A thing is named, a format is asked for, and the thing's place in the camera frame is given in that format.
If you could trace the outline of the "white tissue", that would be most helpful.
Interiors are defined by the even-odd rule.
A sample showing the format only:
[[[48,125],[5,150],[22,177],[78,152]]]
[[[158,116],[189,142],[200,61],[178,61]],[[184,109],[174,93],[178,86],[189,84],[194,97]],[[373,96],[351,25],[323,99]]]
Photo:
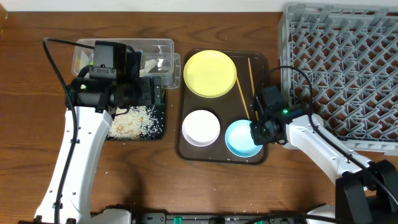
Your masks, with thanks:
[[[145,61],[144,68],[140,69],[140,75],[148,74],[153,68],[157,66],[157,61],[155,59],[150,59]]]

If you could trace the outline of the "light blue bowl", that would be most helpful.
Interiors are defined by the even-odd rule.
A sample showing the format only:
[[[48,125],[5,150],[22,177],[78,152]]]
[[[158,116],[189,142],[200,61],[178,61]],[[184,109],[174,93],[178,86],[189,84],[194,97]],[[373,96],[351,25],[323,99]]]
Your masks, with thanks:
[[[252,121],[240,119],[231,123],[224,136],[229,151],[238,157],[248,158],[255,156],[262,149],[262,145],[255,145],[251,135]]]

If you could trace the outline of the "white pink bowl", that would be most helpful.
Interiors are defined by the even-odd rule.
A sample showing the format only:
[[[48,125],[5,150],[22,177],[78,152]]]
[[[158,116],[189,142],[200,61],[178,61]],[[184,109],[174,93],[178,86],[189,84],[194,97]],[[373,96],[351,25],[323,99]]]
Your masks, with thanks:
[[[217,140],[220,131],[218,118],[207,110],[192,111],[182,123],[183,137],[196,147],[209,146]]]

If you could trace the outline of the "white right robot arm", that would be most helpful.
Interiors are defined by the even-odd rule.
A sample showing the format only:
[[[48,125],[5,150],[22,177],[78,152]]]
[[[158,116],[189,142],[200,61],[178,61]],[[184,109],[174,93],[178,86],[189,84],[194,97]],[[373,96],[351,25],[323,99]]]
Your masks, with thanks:
[[[257,104],[251,124],[255,144],[279,143],[304,152],[335,185],[335,205],[307,213],[307,223],[397,223],[397,169],[348,149],[321,121],[286,103]]]

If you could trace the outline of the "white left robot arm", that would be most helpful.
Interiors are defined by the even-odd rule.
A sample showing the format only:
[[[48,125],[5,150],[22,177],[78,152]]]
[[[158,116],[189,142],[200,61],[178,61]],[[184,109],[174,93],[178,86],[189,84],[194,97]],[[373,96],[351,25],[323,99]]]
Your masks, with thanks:
[[[116,108],[161,105],[162,94],[159,77],[73,79],[66,92],[62,146],[34,223],[132,223],[136,219],[122,205],[91,215],[93,182]]]

